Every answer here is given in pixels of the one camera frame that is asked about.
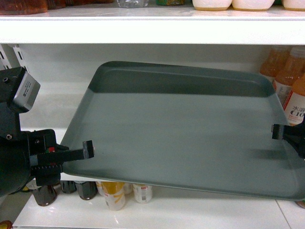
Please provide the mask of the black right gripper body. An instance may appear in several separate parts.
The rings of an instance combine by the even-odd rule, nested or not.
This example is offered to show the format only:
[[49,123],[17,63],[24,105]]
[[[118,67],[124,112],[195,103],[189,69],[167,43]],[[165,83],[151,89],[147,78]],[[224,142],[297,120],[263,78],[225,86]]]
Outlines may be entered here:
[[285,126],[283,139],[287,141],[300,158],[305,158],[305,121],[294,126]]

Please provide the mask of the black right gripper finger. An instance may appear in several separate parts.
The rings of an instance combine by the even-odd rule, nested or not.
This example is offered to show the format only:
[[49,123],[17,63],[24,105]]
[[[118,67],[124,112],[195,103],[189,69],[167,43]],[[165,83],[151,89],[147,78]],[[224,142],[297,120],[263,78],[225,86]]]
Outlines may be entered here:
[[284,125],[274,124],[272,126],[272,139],[282,140],[284,133]]

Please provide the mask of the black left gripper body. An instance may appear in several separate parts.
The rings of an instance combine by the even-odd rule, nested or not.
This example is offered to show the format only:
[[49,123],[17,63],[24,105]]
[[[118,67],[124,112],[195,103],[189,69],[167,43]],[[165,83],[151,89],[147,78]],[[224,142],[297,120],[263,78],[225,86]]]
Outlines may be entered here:
[[29,145],[30,177],[38,186],[55,185],[60,182],[62,164],[59,153],[68,150],[59,145],[55,131],[45,129],[26,132]]

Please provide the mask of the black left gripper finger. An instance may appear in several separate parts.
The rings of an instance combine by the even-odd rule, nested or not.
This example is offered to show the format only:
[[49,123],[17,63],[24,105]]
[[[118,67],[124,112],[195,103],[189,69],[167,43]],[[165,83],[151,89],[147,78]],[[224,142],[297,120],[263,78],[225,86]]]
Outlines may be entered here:
[[63,161],[76,161],[93,158],[94,153],[93,142],[89,140],[82,143],[82,149],[64,150],[61,154]]

